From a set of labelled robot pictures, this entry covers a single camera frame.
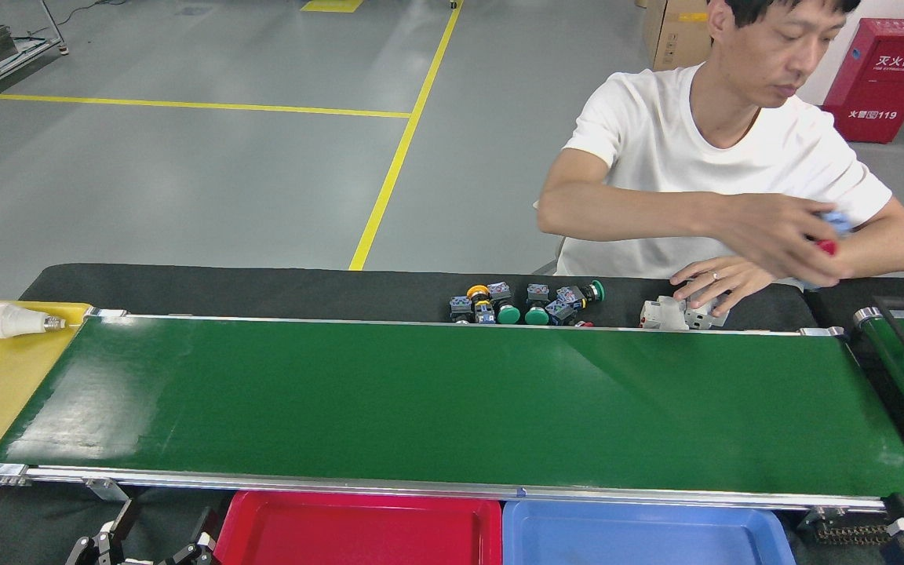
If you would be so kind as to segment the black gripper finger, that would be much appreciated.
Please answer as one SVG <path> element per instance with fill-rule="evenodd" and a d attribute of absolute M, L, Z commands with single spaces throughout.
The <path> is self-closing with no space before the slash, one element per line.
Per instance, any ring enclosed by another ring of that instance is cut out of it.
<path fill-rule="evenodd" d="M 218 516 L 213 507 L 206 505 L 201 511 L 193 529 L 189 542 L 173 555 L 155 562 L 155 564 L 220 564 L 215 556 Z"/>
<path fill-rule="evenodd" d="M 100 532 L 78 538 L 66 558 L 66 564 L 126 564 L 123 542 L 140 515 L 140 505 L 128 500 L 114 521 L 104 523 Z"/>

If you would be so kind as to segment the person's left hand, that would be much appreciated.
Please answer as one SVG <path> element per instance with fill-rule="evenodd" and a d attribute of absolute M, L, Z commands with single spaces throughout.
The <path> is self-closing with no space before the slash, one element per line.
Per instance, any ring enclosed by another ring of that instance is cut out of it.
<path fill-rule="evenodd" d="M 674 297 L 691 307 L 717 301 L 714 317 L 720 317 L 746 297 L 765 289 L 776 278 L 763 268 L 738 255 L 722 255 L 692 262 L 669 279 L 677 287 Z"/>

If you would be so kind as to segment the person's right hand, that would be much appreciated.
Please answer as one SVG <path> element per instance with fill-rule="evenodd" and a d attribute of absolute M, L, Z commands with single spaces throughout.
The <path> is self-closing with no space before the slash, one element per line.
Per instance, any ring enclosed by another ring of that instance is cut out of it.
<path fill-rule="evenodd" d="M 775 278 L 832 286 L 851 274 L 840 258 L 817 246 L 837 239 L 821 218 L 833 204 L 779 194 L 726 195 L 722 201 L 727 209 L 715 237 Z"/>

